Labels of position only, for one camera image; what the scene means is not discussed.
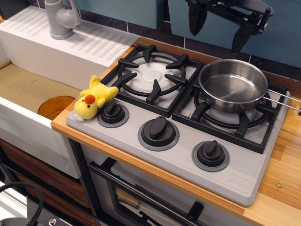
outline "wooden countertop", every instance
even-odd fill
[[[140,38],[137,42],[147,46],[155,44],[157,49],[178,55],[186,53],[191,59],[205,64],[217,59],[145,38]],[[121,57],[125,57],[133,48],[128,49]],[[100,79],[111,71],[116,63],[111,65],[100,76]],[[271,73],[266,73],[266,75],[270,82],[288,87],[293,98],[301,100],[301,82]],[[73,110],[74,103],[52,121],[51,125],[55,131],[253,225],[301,225],[301,116],[297,111],[288,109],[256,199],[253,205],[244,207],[67,126],[65,119]],[[301,107],[296,101],[292,101],[290,105],[299,109]]]

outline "oven handle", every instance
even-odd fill
[[[115,162],[116,161],[114,159],[107,158],[106,161],[104,161],[104,163],[101,166],[99,166],[93,161],[89,164],[89,169],[97,175],[103,177],[110,183],[114,184],[115,186],[118,186],[126,192],[130,193],[131,195],[139,198],[141,201],[169,215],[173,219],[188,226],[201,226],[199,223],[196,222],[202,210],[204,209],[204,206],[201,203],[195,202],[192,208],[190,209],[188,215],[184,216],[183,214],[178,213],[174,209],[166,206],[165,204],[154,200],[152,197],[148,196],[144,191],[126,182],[119,176],[116,176],[113,173],[111,173],[111,167],[115,164]]]

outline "oven window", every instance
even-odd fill
[[[112,199],[119,213],[128,216],[128,220],[142,226],[182,226],[166,214],[142,202],[123,189],[111,184]]]

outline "gas stove top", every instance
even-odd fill
[[[287,108],[262,101],[243,114],[205,106],[203,63],[138,45],[101,81],[117,86],[96,117],[67,125],[244,206],[253,203]],[[287,89],[270,89],[290,95]],[[272,99],[289,99],[269,93]]]

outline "gray faucet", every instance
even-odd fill
[[[50,35],[53,39],[61,40],[69,38],[73,34],[73,28],[80,24],[75,0],[69,1],[72,9],[65,9],[62,0],[45,1]]]

